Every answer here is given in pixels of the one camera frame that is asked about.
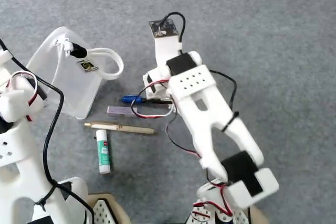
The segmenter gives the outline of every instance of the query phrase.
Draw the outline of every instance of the glue stick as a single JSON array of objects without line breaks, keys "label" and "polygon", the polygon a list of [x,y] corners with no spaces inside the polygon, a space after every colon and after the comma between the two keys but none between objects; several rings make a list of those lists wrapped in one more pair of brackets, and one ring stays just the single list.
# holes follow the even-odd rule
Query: glue stick
[{"label": "glue stick", "polygon": [[107,142],[106,130],[97,130],[97,149],[98,149],[98,160],[99,160],[99,173],[107,174],[111,172],[110,167],[110,155]]}]

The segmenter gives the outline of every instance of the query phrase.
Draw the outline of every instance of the fabric surface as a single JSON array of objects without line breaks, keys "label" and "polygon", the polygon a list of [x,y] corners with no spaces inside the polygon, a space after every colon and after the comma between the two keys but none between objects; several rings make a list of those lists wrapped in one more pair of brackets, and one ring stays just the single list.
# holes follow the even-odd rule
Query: fabric surface
[{"label": "fabric surface", "polygon": [[[270,223],[333,223],[336,0],[1,0],[0,37],[23,63],[59,26],[76,31],[93,47],[110,47],[121,55],[123,75],[100,87],[86,121],[157,130],[154,136],[109,132],[114,171],[105,176],[98,170],[95,130],[63,114],[48,154],[54,178],[80,176],[91,193],[113,193],[134,223],[185,220],[206,182],[205,172],[194,156],[168,141],[163,128],[168,119],[106,115],[108,105],[122,105],[123,95],[143,87],[142,75],[155,67],[148,21],[171,11],[187,20],[184,51],[198,51],[210,69],[238,82],[234,110],[280,184],[278,193],[258,204]],[[180,18],[174,20],[181,29]],[[228,101],[231,83],[220,76],[216,80]],[[53,113],[44,110],[33,123],[40,151]],[[192,147],[180,118],[172,136]],[[238,151],[219,131],[213,130],[213,141],[220,159]]]}]

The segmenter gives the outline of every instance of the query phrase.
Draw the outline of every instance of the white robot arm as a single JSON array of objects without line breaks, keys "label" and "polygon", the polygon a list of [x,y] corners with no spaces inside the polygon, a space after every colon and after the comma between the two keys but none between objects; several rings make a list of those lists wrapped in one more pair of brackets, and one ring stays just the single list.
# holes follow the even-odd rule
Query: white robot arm
[{"label": "white robot arm", "polygon": [[[192,135],[201,166],[222,182],[230,183],[224,195],[231,207],[245,209],[276,192],[279,184],[270,169],[259,169],[264,162],[261,150],[239,113],[231,111],[225,102],[200,55],[194,51],[181,54],[182,44],[174,23],[171,19],[163,21],[150,22],[158,67],[146,73],[143,80],[145,86],[159,80],[169,82],[167,89],[159,84],[147,89],[147,98],[173,99]],[[197,107],[198,100],[203,100],[206,110]],[[221,162],[213,149],[212,127],[232,138],[240,152]]]},{"label": "white robot arm", "polygon": [[[11,53],[0,48],[1,223],[21,223],[15,203],[21,198],[30,198],[36,203],[31,223],[90,224],[90,213],[69,197],[69,194],[76,194],[86,201],[88,190],[85,182],[75,177],[58,183],[59,188],[66,187],[69,192],[66,196],[46,177],[29,126],[30,116],[43,109],[45,97],[39,93],[34,74],[24,70],[13,74],[8,72],[3,64],[11,59],[14,59]],[[10,164],[17,167],[18,174],[8,169]]]}]

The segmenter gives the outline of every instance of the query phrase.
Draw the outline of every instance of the marker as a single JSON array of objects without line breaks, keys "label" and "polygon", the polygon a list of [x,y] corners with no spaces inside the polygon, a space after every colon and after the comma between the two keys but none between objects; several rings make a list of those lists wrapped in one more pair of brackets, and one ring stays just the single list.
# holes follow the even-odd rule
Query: marker
[{"label": "marker", "polygon": [[132,103],[135,100],[134,103],[156,103],[156,104],[172,104],[172,101],[167,99],[146,99],[144,97],[138,97],[137,95],[125,95],[123,98],[121,98],[121,101],[123,103]]}]

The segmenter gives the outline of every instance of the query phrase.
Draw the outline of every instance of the green label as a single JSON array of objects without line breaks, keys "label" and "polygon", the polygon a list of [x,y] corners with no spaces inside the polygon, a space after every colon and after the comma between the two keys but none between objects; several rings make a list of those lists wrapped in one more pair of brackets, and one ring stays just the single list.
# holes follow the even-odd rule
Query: green label
[{"label": "green label", "polygon": [[110,156],[107,141],[97,142],[99,165],[109,165]]}]

